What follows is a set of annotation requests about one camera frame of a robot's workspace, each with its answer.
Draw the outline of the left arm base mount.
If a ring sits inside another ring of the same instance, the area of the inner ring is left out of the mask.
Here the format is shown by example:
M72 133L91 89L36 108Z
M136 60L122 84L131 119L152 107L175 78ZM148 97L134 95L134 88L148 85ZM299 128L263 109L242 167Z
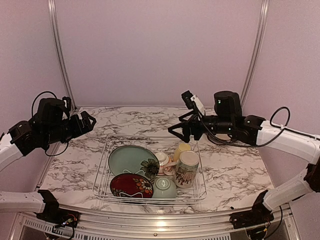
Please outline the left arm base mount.
M60 208L58 200L49 190L40 189L37 192L42 196L44 203L44 209L40 213L36 213L38 219L53 223L56 228L77 227L80 217L78 211Z

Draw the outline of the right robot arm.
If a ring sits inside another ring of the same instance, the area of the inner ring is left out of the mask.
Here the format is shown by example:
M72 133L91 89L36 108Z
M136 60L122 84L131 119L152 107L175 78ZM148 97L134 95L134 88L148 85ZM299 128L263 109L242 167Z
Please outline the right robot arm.
M193 136L199 140L203 134L216 141L227 141L216 137L226 134L241 142L241 148L268 147L291 154L308 162L306 169L297 176L272 190L265 190L255 200L247 219L258 224L277 207L306 194L320 191L320 137L288 128L287 124L276 125L271 120L256 115L244 116L239 94L219 91L213 95L214 115L206 115L201 101L190 91L181 95L190 112L180 116L179 123L168 128L168 132L185 143Z

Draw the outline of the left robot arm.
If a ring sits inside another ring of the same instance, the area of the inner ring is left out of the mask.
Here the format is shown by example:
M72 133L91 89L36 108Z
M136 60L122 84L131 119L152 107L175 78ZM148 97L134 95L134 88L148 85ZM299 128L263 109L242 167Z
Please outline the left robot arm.
M71 98L56 95L42 98L31 119L22 120L0 137L0 168L4 170L36 149L47 151L55 143L68 144L94 129L97 120L88 112L71 113ZM2 213L34 212L53 223L63 219L63 211L49 190L0 193Z

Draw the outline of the light blue floral plate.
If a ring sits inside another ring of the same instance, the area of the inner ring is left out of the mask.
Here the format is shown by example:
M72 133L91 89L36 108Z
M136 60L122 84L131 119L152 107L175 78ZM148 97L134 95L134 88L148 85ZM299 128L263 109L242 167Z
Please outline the light blue floral plate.
M113 150L108 166L115 175L136 174L153 180L159 173L160 163L150 150L137 145L124 145Z

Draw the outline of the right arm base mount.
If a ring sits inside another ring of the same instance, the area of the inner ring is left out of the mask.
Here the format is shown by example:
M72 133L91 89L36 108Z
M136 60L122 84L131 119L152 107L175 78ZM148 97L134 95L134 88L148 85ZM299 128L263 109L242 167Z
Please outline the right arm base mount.
M230 215L229 221L234 229L247 228L274 220L272 210L264 206L264 197L267 192L268 190L265 190L258 195L250 210L234 212Z

